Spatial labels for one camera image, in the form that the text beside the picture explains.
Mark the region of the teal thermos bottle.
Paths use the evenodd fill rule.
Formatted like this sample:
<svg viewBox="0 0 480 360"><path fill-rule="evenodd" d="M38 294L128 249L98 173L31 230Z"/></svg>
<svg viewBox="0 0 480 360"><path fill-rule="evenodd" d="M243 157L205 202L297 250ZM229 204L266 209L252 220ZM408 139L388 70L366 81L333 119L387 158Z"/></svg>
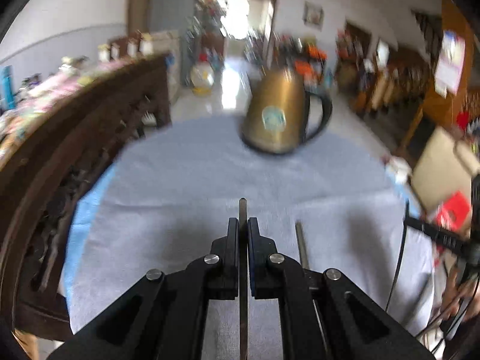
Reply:
<svg viewBox="0 0 480 360"><path fill-rule="evenodd" d="M1 90L6 101L7 110L15 109L16 100L12 90L11 66L4 66L1 69Z"/></svg>

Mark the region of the grey refrigerator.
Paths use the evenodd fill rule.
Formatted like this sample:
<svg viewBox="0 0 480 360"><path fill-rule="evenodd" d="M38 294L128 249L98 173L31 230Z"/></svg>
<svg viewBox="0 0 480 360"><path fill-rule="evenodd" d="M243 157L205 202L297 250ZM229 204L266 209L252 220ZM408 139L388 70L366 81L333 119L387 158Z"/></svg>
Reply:
<svg viewBox="0 0 480 360"><path fill-rule="evenodd" d="M148 31L176 31L180 38L180 84L186 86L191 68L186 35L194 18L196 0L149 0Z"/></svg>

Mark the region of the framed wall picture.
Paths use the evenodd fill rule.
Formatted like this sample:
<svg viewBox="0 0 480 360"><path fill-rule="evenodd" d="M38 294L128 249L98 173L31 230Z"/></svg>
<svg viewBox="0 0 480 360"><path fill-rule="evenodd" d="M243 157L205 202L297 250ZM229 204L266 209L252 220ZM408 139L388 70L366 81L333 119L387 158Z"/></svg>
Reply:
<svg viewBox="0 0 480 360"><path fill-rule="evenodd" d="M311 2L305 2L303 22L308 27L322 30L324 21L324 9Z"/></svg>

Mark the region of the small white stool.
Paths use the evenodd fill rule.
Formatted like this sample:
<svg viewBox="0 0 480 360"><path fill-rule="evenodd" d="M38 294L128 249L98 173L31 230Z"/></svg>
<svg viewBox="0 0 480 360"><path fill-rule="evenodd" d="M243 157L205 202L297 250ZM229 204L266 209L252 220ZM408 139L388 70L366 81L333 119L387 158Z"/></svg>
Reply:
<svg viewBox="0 0 480 360"><path fill-rule="evenodd" d="M405 185L412 174L412 168L404 158L391 156L385 162L385 173L396 185Z"/></svg>

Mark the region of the dark chopstick two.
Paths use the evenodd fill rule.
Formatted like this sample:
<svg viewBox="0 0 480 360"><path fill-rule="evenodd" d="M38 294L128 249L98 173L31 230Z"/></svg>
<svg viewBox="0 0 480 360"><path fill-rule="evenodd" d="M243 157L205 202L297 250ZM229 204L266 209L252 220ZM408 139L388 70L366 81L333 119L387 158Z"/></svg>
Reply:
<svg viewBox="0 0 480 360"><path fill-rule="evenodd" d="M303 225L301 222L297 221L295 223L295 231L296 231L296 238L298 243L299 261L302 265L302 268L309 269L308 253L307 253L306 243L304 239Z"/></svg>

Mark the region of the wooden staircase railing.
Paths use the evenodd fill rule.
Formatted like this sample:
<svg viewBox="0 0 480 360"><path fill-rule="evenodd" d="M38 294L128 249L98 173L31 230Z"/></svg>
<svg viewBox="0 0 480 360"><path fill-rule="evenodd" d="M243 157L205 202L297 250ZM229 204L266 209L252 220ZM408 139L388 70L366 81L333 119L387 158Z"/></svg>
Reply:
<svg viewBox="0 0 480 360"><path fill-rule="evenodd" d="M431 66L419 52L407 46L393 49L385 67L373 60L373 71L363 70L357 95L352 99L352 111L358 116L375 116L379 111L398 109L401 104L425 96L431 78Z"/></svg>

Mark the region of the gold electric kettle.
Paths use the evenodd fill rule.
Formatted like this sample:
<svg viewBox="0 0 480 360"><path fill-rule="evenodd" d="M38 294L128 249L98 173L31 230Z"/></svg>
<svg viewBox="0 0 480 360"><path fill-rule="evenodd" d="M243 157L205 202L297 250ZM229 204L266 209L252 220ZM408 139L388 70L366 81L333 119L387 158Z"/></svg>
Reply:
<svg viewBox="0 0 480 360"><path fill-rule="evenodd" d="M307 131L310 100L320 102L322 113L316 127ZM247 113L241 123L242 140L251 148L271 155L287 155L319 136L333 113L333 103L324 91L305 88L295 70L268 70L253 82Z"/></svg>

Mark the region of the grey table cloth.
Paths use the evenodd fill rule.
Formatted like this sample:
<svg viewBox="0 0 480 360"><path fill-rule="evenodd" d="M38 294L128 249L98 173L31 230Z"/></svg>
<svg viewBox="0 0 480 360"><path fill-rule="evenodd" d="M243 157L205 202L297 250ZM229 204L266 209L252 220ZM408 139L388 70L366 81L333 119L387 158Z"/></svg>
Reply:
<svg viewBox="0 0 480 360"><path fill-rule="evenodd" d="M252 150L234 116L189 120L129 145L83 197L65 289L78 332L151 268L171 274L225 236L239 200L279 253L343 272L414 338L433 306L433 251L405 231L405 200L367 150L330 132L287 156Z"/></svg>

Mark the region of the dark carved wooden sideboard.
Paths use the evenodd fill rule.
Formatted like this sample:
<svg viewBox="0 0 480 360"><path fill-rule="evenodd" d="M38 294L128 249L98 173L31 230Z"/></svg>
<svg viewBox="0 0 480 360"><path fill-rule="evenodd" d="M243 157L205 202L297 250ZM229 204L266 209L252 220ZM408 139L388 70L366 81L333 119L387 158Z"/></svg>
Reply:
<svg viewBox="0 0 480 360"><path fill-rule="evenodd" d="M1 321L47 340L71 335L59 291L79 200L124 146L143 135L143 116L170 124L164 54L134 60L63 99L35 122L1 163Z"/></svg>

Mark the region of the wall calendar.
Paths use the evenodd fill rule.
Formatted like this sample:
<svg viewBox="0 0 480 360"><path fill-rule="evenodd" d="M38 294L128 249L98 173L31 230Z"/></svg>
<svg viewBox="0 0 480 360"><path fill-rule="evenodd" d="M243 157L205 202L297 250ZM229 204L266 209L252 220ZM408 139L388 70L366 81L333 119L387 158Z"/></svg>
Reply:
<svg viewBox="0 0 480 360"><path fill-rule="evenodd" d="M439 59L434 72L435 92L445 98L457 94L465 61L465 39L444 31Z"/></svg>

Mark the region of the dark chopstick one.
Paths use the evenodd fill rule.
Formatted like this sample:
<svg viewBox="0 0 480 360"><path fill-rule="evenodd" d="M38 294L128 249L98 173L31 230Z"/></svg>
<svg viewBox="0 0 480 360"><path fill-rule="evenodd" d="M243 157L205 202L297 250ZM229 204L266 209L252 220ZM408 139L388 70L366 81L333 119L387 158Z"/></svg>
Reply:
<svg viewBox="0 0 480 360"><path fill-rule="evenodd" d="M248 359L248 231L247 200L239 200L239 343L240 359Z"/></svg>

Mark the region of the yellow floor fan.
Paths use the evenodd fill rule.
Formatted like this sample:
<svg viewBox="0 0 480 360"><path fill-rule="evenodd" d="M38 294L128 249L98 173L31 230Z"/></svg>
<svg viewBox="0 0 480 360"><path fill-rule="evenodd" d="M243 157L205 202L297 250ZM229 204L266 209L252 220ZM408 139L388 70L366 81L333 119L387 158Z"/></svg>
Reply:
<svg viewBox="0 0 480 360"><path fill-rule="evenodd" d="M215 82L215 72L210 63L196 63L190 70L190 82L194 94L210 94Z"/></svg>

